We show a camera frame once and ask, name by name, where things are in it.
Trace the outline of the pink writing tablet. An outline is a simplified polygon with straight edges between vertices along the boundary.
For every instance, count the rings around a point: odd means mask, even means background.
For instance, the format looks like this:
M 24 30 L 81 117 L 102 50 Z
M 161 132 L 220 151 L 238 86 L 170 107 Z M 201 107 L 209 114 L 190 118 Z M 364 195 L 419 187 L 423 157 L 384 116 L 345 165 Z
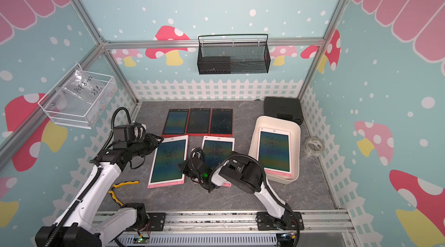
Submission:
M 205 136 L 201 151 L 194 151 L 191 160 L 198 177 L 194 179 L 205 189 L 210 189 L 210 174 L 219 166 L 234 150 L 234 138 L 220 138 Z
M 179 165 L 187 159 L 188 135 L 165 138 L 155 150 L 148 189 L 184 184 Z
M 257 159 L 270 175 L 292 176 L 290 132 L 260 128 Z

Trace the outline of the red writing tablet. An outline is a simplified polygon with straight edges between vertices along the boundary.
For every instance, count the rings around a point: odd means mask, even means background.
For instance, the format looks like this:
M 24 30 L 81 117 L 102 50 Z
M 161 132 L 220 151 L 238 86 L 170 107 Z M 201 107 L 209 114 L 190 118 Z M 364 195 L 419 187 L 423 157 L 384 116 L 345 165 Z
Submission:
M 233 109 L 212 109 L 210 120 L 211 136 L 232 136 L 233 128 Z
M 190 136 L 206 136 L 210 129 L 211 114 L 212 109 L 191 109 L 185 134 Z
M 168 138 L 184 135 L 189 113 L 189 109 L 170 109 L 163 127 L 162 136 Z

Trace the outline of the red writing tablet top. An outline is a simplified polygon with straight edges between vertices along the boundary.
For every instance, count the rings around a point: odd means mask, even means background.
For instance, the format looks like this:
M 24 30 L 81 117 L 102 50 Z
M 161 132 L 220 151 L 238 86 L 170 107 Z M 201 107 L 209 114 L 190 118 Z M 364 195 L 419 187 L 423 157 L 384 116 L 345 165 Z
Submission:
M 184 135 L 189 113 L 189 109 L 170 109 L 163 127 L 162 136 L 168 138 Z

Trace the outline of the white plastic storage box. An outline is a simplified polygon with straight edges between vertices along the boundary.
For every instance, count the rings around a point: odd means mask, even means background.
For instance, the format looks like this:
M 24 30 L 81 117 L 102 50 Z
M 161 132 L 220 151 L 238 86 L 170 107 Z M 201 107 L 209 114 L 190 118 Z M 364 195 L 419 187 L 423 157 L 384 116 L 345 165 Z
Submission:
M 301 128 L 269 116 L 257 118 L 249 156 L 265 169 L 269 180 L 289 184 L 300 175 Z

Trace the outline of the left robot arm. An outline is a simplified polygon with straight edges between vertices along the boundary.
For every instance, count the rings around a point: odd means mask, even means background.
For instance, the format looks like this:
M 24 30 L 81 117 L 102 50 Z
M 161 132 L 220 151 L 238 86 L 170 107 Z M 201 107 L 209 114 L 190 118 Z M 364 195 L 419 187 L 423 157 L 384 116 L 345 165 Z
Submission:
M 93 219 L 109 189 L 134 157 L 145 158 L 155 151 L 163 138 L 134 125 L 114 128 L 114 141 L 91 160 L 93 170 L 69 208 L 51 226 L 41 227 L 35 241 L 39 247 L 105 247 L 126 229 L 136 231 L 149 224 L 142 203 L 121 205 L 118 212 L 98 226 Z

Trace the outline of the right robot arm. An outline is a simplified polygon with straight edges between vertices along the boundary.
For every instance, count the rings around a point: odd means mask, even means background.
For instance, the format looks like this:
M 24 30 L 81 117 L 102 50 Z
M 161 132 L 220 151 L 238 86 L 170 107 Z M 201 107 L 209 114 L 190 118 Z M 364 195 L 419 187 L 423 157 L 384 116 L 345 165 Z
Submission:
M 264 167 L 249 155 L 233 151 L 212 169 L 205 161 L 204 150 L 195 148 L 190 158 L 178 167 L 183 175 L 190 177 L 207 192 L 220 188 L 224 183 L 231 183 L 243 192 L 254 195 L 266 208 L 272 227 L 278 230 L 304 229 L 297 213 L 271 188 Z

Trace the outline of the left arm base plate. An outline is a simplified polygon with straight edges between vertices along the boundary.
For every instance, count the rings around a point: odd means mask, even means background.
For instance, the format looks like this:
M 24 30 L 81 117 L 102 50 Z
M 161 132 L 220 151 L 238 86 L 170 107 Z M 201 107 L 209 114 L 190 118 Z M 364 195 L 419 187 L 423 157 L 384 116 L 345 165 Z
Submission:
M 153 232 L 153 231 L 163 231 L 166 222 L 166 213 L 161 212 L 150 212 L 146 213 L 143 218 L 144 226 L 139 228 L 139 231 Z

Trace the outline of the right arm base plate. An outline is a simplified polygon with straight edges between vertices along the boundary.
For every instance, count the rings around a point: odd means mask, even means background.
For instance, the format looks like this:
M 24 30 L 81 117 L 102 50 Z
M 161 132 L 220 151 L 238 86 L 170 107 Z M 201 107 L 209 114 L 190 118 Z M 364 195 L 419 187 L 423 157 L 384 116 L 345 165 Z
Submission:
M 267 212 L 257 212 L 256 214 L 257 228 L 260 231 L 271 230 L 304 230 L 304 222 L 300 212 L 290 213 L 285 211 L 281 218 L 275 218 Z

